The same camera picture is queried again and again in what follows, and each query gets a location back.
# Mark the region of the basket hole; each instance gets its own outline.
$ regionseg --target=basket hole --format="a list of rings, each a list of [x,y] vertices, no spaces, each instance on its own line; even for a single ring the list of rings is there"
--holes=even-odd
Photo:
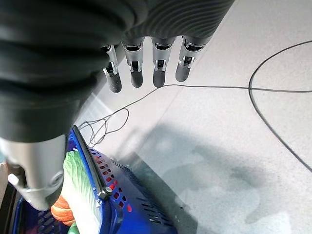
[[[144,208],[144,210],[145,210],[145,211],[148,211],[148,212],[156,213],[155,211],[150,210],[150,209],[146,209],[146,208]]]
[[[158,220],[154,220],[154,219],[152,219],[152,218],[150,218],[150,222],[152,222],[152,223],[158,223],[158,224],[161,224],[161,222],[160,222],[160,221],[158,221]]]
[[[48,217],[50,217],[51,215],[52,215],[51,212],[48,212],[48,213],[45,214],[44,217],[45,217],[45,218],[48,218]]]
[[[141,205],[142,205],[142,206],[145,206],[145,207],[153,208],[153,206],[147,205],[147,204],[144,204],[144,203],[142,203]]]
[[[52,222],[53,222],[53,219],[49,218],[47,221],[45,221],[44,226],[48,226]]]
[[[53,226],[48,227],[46,230],[44,230],[44,233],[45,233],[45,234],[50,233],[50,232],[52,231],[53,228],[54,228]]]
[[[132,212],[132,207],[131,207],[130,204],[127,205],[127,211],[128,211],[128,212]]]
[[[38,232],[39,232],[39,233],[42,232],[43,229],[44,229],[44,226],[38,227]]]
[[[114,194],[114,198],[117,199],[119,197],[119,193]]]

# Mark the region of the silver metal bracket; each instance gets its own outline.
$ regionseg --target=silver metal bracket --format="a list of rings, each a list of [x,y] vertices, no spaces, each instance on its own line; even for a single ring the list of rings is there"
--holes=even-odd
[[[179,63],[176,68],[175,78],[179,82],[186,81],[190,69],[196,60],[196,57],[201,52],[205,45],[197,45],[189,42],[186,38],[183,38],[183,43],[179,55]]]
[[[126,58],[128,62],[128,66],[130,68],[130,71],[142,71],[142,64],[143,64],[143,42],[144,38],[141,40],[141,42],[137,45],[125,45],[122,44],[125,53]]]
[[[167,64],[169,62],[170,52],[172,49],[173,42],[159,44],[153,41],[153,63],[154,70],[157,71],[161,69],[163,72],[166,71]]]
[[[118,62],[117,62],[117,56],[115,47],[113,45],[105,46],[103,47],[103,50],[108,54],[109,56],[109,66],[108,68],[104,68],[104,73],[113,73],[114,75],[117,75],[118,73]]]
[[[42,142],[0,138],[8,164],[8,181],[35,209],[48,210],[59,198],[64,181],[66,136]]]

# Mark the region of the black cable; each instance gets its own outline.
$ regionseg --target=black cable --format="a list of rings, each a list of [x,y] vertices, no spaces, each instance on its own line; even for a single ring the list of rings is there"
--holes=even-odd
[[[129,110],[127,109],[128,107],[142,101],[143,99],[145,99],[146,97],[148,97],[149,95],[151,95],[152,93],[154,93],[155,91],[161,89],[161,88],[165,88],[165,87],[172,87],[172,86],[175,86],[175,87],[187,87],[187,88],[216,88],[216,89],[242,89],[242,90],[248,90],[248,93],[249,93],[249,98],[251,100],[251,103],[255,109],[255,111],[257,112],[257,114],[259,115],[259,117],[262,119],[262,121],[266,124],[266,126],[269,128],[269,130],[276,136],[276,138],[293,154],[293,156],[300,162],[302,163],[311,173],[312,173],[312,168],[306,164],[305,161],[303,161],[297,154],[296,152],[277,134],[277,132],[272,128],[272,126],[268,123],[268,121],[264,118],[264,116],[262,115],[262,113],[260,112],[255,100],[254,100],[254,97],[253,97],[253,94],[252,94],[252,90],[258,90],[258,91],[264,91],[264,92],[277,92],[277,93],[312,93],[312,90],[278,90],[278,89],[266,89],[266,88],[253,88],[252,87],[252,83],[253,83],[253,80],[254,80],[254,76],[255,74],[257,73],[257,71],[260,69],[260,67],[266,63],[268,60],[272,59],[273,57],[275,57],[276,55],[286,51],[286,50],[289,50],[291,48],[294,48],[294,47],[297,47],[299,45],[303,45],[303,44],[307,44],[307,43],[311,43],[312,40],[309,40],[309,41],[306,41],[306,42],[302,42],[302,43],[299,43],[299,44],[296,44],[296,45],[293,45],[293,46],[290,46],[290,47],[287,47],[275,54],[273,54],[272,56],[268,57],[266,60],[264,60],[256,69],[255,71],[253,72],[250,80],[249,80],[249,85],[248,87],[244,87],[244,86],[206,86],[206,85],[197,85],[197,86],[194,86],[194,85],[184,85],[184,84],[167,84],[167,85],[164,85],[162,87],[159,87],[159,88],[156,88],[152,91],[150,91],[148,94],[144,95],[143,97],[139,98],[138,100],[136,101],[133,101],[131,103],[129,103],[128,105],[116,110],[115,112],[113,112],[112,114],[110,115],[107,115],[103,118],[100,118],[100,119],[97,119],[97,120],[92,120],[92,121],[84,121],[81,125],[79,125],[79,129],[82,130],[83,128],[85,127],[90,127],[91,128],[91,131],[92,131],[92,134],[91,134],[91,137],[90,137],[90,143],[89,144],[92,144],[93,146],[97,145],[97,144],[100,144],[104,138],[110,134],[110,133],[114,133],[114,132],[117,132],[119,130],[121,130],[127,123],[128,119],[129,119]],[[119,127],[118,129],[116,130],[113,130],[113,131],[110,131],[108,132],[107,131],[107,127],[108,127],[108,120],[115,114],[117,114],[118,112],[122,111],[122,110],[125,110],[127,112],[127,117],[126,117],[126,120],[125,122],[123,123],[123,125],[121,127]],[[94,130],[93,130],[93,127],[92,125],[94,124],[97,124],[99,123],[100,121],[103,121],[104,120],[104,124],[102,124],[102,126],[98,129],[98,131],[96,133],[94,133]],[[102,137],[96,141],[96,142],[93,142],[95,140],[95,137],[97,136],[97,134],[99,133],[100,129],[103,128],[103,126],[105,126],[105,133],[102,135]]]
[[[269,130],[276,136],[276,138],[286,147],[286,149],[288,149],[288,151],[305,167],[307,168],[311,173],[312,173],[312,168],[304,161],[302,160],[302,158],[281,138],[281,136],[274,130],[274,128],[269,124],[269,122],[265,119],[265,117],[263,116],[263,114],[261,113],[261,111],[259,110],[255,100],[254,100],[254,96],[253,96],[253,92],[252,90],[255,90],[252,86],[253,86],[253,80],[254,80],[254,76],[257,73],[257,71],[270,59],[272,59],[273,57],[275,57],[276,55],[283,53],[286,50],[292,49],[294,47],[297,47],[299,45],[304,45],[307,43],[311,43],[312,40],[309,41],[305,41],[296,45],[292,45],[290,47],[287,47],[275,54],[273,54],[272,56],[268,57],[266,60],[264,60],[253,72],[252,76],[250,77],[249,80],[249,84],[248,84],[248,93],[249,93],[249,98],[250,101],[252,102],[252,105],[255,109],[255,111],[257,112],[257,114],[259,115],[259,117],[262,119],[262,121],[265,123],[265,125],[269,128]]]

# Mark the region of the orange object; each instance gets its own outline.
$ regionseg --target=orange object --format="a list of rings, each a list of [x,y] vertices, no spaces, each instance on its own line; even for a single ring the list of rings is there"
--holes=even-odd
[[[73,212],[62,195],[59,196],[58,200],[51,207],[51,213],[56,220],[63,222],[67,226],[71,226],[75,221]]]

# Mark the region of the red dot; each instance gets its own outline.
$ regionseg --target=red dot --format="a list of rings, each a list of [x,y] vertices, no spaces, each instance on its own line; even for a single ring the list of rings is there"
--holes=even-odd
[[[128,212],[132,212],[132,207],[130,206],[130,204],[128,204],[127,210],[128,210]]]

